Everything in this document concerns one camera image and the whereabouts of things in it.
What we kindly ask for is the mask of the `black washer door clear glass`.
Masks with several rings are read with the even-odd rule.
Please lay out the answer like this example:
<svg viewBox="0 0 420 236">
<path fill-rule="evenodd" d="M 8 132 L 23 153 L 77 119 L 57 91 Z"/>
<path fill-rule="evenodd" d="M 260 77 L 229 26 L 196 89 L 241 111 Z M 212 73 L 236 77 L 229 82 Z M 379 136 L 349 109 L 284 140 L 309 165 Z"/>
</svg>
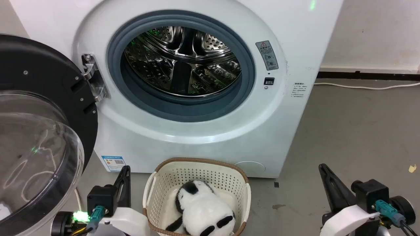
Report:
<svg viewBox="0 0 420 236">
<path fill-rule="evenodd" d="M 97 132 L 81 70 L 50 46 L 0 34 L 0 236 L 30 236 L 57 214 Z"/>
</svg>

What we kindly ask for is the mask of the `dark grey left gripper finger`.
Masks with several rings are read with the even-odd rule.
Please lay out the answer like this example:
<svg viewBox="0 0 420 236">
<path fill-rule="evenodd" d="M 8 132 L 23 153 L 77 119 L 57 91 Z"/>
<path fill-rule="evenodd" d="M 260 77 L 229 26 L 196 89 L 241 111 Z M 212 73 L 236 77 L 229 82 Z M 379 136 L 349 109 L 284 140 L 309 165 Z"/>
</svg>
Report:
<svg viewBox="0 0 420 236">
<path fill-rule="evenodd" d="M 123 166 L 113 186 L 113 205 L 118 207 L 132 207 L 131 168 Z"/>
</svg>

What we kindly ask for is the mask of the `round white filter cover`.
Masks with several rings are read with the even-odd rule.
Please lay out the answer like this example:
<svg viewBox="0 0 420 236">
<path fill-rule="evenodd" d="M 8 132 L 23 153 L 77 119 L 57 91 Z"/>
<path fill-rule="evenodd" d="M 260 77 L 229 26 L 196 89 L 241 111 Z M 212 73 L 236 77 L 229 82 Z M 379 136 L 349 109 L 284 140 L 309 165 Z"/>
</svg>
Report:
<svg viewBox="0 0 420 236">
<path fill-rule="evenodd" d="M 249 160 L 240 161 L 235 163 L 234 165 L 242 169 L 243 172 L 245 172 L 248 176 L 264 173 L 266 170 L 266 167 L 263 164 Z"/>
</svg>

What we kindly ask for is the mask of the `grey rubber door gasket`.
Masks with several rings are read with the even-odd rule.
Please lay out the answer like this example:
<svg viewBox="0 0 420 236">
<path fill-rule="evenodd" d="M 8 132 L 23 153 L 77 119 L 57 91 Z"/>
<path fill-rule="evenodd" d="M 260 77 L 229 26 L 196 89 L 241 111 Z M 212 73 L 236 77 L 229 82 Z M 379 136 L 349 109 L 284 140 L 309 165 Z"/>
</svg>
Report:
<svg viewBox="0 0 420 236">
<path fill-rule="evenodd" d="M 242 70 L 240 79 L 221 93 L 201 98 L 172 96 L 135 82 L 124 49 L 139 34 L 163 26 L 185 26 L 217 37 L 237 57 Z M 184 10 L 153 11 L 130 20 L 112 38 L 107 60 L 116 87 L 130 103 L 152 115 L 177 122 L 204 122 L 229 114 L 248 98 L 256 77 L 251 52 L 237 33 L 214 18 Z"/>
</svg>

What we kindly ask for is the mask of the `cream perforated laundry basket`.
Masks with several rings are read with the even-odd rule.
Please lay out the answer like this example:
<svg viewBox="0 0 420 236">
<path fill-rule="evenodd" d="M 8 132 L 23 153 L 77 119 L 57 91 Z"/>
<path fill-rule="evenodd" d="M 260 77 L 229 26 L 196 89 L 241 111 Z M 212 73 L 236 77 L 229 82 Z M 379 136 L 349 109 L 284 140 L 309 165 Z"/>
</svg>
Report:
<svg viewBox="0 0 420 236">
<path fill-rule="evenodd" d="M 210 184 L 226 201 L 236 216 L 230 236 L 242 236 L 251 207 L 251 188 L 239 167 L 217 160 L 172 158 L 156 167 L 149 176 L 143 193 L 143 214 L 149 227 L 159 236 L 187 236 L 165 228 L 179 217 L 175 207 L 177 190 L 186 182 L 200 180 Z"/>
</svg>

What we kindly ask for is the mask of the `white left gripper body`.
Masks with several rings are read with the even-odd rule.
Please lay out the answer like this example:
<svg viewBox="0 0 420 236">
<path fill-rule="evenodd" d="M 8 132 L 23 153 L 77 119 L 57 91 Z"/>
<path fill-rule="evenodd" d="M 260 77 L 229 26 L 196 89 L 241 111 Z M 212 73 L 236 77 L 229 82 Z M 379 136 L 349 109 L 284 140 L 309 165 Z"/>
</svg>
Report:
<svg viewBox="0 0 420 236">
<path fill-rule="evenodd" d="M 112 217 L 104 217 L 97 236 L 152 236 L 148 218 L 132 208 L 118 207 Z"/>
</svg>

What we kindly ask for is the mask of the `grey warning sticker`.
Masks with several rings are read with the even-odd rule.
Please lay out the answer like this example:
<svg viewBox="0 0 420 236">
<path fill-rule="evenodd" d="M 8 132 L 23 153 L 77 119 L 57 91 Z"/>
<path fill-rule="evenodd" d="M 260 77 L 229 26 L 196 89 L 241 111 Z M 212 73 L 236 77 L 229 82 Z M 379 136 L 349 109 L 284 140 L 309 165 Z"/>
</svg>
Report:
<svg viewBox="0 0 420 236">
<path fill-rule="evenodd" d="M 271 46 L 270 41 L 261 41 L 256 42 L 256 47 L 258 48 L 259 53 L 262 56 L 264 61 L 264 65 L 267 71 L 279 69 L 279 65 L 277 62 L 276 55 L 274 53 L 274 49 Z"/>
</svg>

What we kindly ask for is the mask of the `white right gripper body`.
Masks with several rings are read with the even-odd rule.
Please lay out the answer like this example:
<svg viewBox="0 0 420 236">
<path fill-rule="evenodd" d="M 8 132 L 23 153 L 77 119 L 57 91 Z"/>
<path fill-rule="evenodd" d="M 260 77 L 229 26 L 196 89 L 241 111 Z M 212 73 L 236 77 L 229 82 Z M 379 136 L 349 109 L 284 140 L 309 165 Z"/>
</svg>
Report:
<svg viewBox="0 0 420 236">
<path fill-rule="evenodd" d="M 369 218 L 379 215 L 377 211 L 367 213 L 358 205 L 346 207 L 325 222 L 321 236 L 346 236 L 366 223 Z"/>
</svg>

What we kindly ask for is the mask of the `metal door hinge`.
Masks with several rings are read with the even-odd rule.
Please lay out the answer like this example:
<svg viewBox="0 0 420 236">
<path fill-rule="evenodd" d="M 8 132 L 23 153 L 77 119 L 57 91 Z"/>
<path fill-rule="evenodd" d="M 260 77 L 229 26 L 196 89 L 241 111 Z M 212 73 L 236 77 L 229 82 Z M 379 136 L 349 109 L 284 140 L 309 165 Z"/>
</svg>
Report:
<svg viewBox="0 0 420 236">
<path fill-rule="evenodd" d="M 88 82 L 95 101 L 98 103 L 103 99 L 110 99 L 111 94 L 102 77 L 96 58 L 93 54 L 83 54 L 81 56 L 85 80 Z"/>
</svg>

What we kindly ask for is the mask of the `blue energy label sticker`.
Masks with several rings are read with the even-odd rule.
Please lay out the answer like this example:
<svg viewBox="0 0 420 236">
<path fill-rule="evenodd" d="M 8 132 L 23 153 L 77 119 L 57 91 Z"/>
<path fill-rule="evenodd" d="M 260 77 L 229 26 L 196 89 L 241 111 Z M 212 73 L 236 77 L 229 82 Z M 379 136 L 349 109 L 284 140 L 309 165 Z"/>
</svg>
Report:
<svg viewBox="0 0 420 236">
<path fill-rule="evenodd" d="M 109 172 L 120 172 L 124 166 L 125 161 L 122 156 L 101 156 L 103 164 Z"/>
</svg>

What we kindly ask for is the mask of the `black wall baseboard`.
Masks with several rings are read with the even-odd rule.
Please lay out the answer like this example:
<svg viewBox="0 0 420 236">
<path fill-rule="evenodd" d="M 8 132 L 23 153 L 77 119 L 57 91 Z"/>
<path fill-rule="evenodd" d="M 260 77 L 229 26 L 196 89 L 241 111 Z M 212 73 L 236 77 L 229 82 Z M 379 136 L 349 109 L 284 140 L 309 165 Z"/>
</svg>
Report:
<svg viewBox="0 0 420 236">
<path fill-rule="evenodd" d="M 360 79 L 360 80 L 386 80 L 386 81 L 408 81 L 420 82 L 420 74 L 406 73 L 362 73 L 356 72 L 326 72 L 320 71 L 318 79 Z"/>
</svg>

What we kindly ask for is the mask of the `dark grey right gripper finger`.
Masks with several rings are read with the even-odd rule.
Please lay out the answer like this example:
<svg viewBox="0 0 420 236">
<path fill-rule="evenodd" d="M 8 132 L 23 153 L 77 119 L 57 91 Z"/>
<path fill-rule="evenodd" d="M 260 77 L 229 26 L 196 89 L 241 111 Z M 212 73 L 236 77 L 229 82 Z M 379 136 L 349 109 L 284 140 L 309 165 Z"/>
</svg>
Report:
<svg viewBox="0 0 420 236">
<path fill-rule="evenodd" d="M 347 188 L 327 164 L 320 164 L 319 172 L 332 213 L 338 213 L 342 209 L 356 204 L 356 197 L 353 192 Z"/>
</svg>

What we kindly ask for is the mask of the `small text label sticker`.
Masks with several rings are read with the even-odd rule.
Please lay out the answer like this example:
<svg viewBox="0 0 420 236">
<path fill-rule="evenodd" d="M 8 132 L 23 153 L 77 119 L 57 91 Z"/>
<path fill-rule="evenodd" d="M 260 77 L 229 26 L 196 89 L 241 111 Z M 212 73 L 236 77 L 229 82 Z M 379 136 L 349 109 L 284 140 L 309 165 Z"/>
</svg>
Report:
<svg viewBox="0 0 420 236">
<path fill-rule="evenodd" d="M 291 91 L 291 97 L 304 98 L 306 96 L 307 85 L 305 83 L 294 83 Z"/>
</svg>

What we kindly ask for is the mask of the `white front-load washing machine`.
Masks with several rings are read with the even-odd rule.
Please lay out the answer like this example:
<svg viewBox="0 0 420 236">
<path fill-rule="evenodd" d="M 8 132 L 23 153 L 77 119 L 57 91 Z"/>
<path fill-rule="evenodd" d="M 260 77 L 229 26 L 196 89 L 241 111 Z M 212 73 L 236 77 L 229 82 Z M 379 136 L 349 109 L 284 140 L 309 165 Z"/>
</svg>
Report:
<svg viewBox="0 0 420 236">
<path fill-rule="evenodd" d="M 81 72 L 81 56 L 95 56 L 111 95 L 96 102 L 93 151 L 103 166 L 101 156 L 122 156 L 134 173 L 152 173 L 165 160 L 180 157 L 232 165 L 249 160 L 266 167 L 249 175 L 259 178 L 277 178 L 282 171 L 344 1 L 9 0 L 27 33 L 24 38 L 61 52 Z M 214 120 L 177 122 L 139 109 L 120 93 L 108 67 L 109 44 L 124 24 L 159 10 L 206 15 L 243 39 L 256 77 L 237 109 Z M 266 40 L 279 69 L 266 70 L 255 44 Z M 264 85 L 265 77 L 275 78 L 274 85 Z M 307 85 L 304 98 L 291 97 L 294 83 Z"/>
</svg>

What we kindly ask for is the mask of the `black and white panda plush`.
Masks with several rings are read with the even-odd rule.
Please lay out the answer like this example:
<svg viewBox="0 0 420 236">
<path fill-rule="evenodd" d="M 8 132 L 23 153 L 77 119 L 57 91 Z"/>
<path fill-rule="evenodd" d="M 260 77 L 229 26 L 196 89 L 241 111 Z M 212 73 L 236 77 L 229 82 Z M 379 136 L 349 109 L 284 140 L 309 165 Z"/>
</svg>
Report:
<svg viewBox="0 0 420 236">
<path fill-rule="evenodd" d="M 190 236 L 232 236 L 236 215 L 232 207 L 208 183 L 193 180 L 177 191 L 175 206 L 180 216 L 165 230 Z"/>
</svg>

